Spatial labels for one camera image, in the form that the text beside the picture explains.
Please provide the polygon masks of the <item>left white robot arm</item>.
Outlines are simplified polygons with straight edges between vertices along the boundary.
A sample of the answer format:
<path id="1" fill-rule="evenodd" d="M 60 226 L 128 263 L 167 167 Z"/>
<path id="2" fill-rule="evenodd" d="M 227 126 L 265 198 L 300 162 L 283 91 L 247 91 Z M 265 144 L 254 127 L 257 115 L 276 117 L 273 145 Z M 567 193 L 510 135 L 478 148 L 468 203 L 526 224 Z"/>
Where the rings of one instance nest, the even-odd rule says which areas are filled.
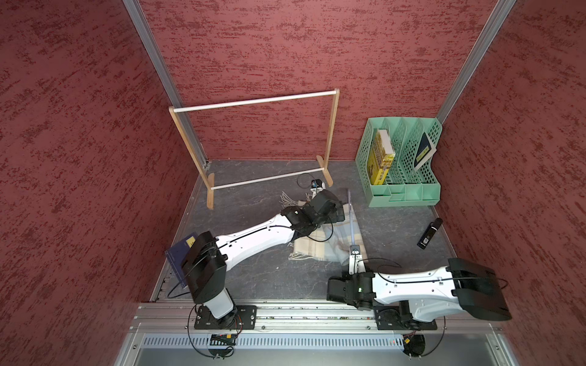
<path id="1" fill-rule="evenodd" d="M 199 234 L 181 263 L 192 300 L 206 307 L 221 326 L 230 326 L 237 308 L 225 287 L 228 271 L 267 249 L 309 237 L 325 224 L 343 221 L 343 203 L 323 190 L 304 205 L 285 207 L 249 229 L 224 236 L 213 236 L 209 231 Z"/>

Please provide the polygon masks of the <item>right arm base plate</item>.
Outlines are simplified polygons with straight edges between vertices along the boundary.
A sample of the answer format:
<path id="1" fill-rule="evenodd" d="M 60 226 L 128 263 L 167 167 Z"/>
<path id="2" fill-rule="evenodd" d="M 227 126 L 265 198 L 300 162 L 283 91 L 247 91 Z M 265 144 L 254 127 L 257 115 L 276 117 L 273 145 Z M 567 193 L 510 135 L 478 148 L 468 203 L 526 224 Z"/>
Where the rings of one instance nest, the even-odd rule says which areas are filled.
<path id="1" fill-rule="evenodd" d="M 374 314 L 378 330 L 413 332 L 438 329 L 435 320 L 431 322 L 415 320 L 408 303 L 400 303 L 398 306 L 375 307 Z"/>

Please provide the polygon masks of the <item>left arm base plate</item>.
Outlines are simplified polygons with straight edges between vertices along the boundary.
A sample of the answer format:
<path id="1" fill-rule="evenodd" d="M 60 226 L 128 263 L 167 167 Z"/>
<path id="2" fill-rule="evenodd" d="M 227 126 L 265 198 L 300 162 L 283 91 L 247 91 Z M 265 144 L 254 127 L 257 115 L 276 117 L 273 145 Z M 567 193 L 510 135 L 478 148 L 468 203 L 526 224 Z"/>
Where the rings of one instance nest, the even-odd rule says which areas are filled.
<path id="1" fill-rule="evenodd" d="M 240 332 L 254 329 L 256 325 L 257 306 L 236 305 L 235 308 L 221 319 L 216 319 L 205 306 L 197 309 L 193 329 L 197 330 L 230 330 Z"/>

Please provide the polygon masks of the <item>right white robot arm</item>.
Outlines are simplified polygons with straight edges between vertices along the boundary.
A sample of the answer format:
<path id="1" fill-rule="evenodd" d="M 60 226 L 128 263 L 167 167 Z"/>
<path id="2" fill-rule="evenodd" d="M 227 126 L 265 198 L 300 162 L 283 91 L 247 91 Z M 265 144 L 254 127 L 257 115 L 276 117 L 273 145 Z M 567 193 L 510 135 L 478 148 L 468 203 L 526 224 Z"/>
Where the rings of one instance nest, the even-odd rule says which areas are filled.
<path id="1" fill-rule="evenodd" d="M 467 312 L 479 320 L 512 319 L 495 271 L 465 259 L 429 271 L 384 274 L 363 271 L 328 280 L 327 300 L 358 310 L 405 303 L 409 320 L 431 323 Z"/>

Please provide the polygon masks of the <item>light blue clothes hanger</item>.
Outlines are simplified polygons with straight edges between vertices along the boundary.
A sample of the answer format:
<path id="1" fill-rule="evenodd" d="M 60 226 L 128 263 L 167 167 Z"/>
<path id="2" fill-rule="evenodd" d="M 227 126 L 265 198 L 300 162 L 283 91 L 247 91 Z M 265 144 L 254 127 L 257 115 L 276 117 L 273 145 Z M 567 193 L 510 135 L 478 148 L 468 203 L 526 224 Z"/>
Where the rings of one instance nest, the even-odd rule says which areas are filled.
<path id="1" fill-rule="evenodd" d="M 357 254 L 360 249 L 359 247 L 356 245 L 356 240 L 355 240 L 355 233 L 354 233 L 354 228 L 353 228 L 353 206 L 352 206 L 352 201 L 351 201 L 351 191 L 348 188 L 347 189 L 347 204 L 348 204 L 348 211 L 349 211 L 349 230 L 350 230 L 350 253 L 355 255 Z"/>

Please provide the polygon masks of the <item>plaid beige blue scarf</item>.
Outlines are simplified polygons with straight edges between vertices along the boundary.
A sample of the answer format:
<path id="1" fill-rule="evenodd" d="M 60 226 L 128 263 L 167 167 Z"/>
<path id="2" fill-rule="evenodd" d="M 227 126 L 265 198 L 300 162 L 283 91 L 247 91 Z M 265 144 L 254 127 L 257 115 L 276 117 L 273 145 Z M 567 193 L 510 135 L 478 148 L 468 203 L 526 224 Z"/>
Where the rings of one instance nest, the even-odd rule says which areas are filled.
<path id="1" fill-rule="evenodd" d="M 323 225 L 311 234 L 314 239 L 303 237 L 290 243 L 289 246 L 292 248 L 292 252 L 289 254 L 288 259 L 291 261 L 339 262 L 341 265 L 348 265 L 350 230 L 347 203 L 343 205 L 343 210 L 345 221 L 334 224 L 334 227 L 331 227 L 330 224 Z M 356 245 L 361 248 L 362 259 L 366 259 L 366 248 L 354 208 L 353 228 Z"/>

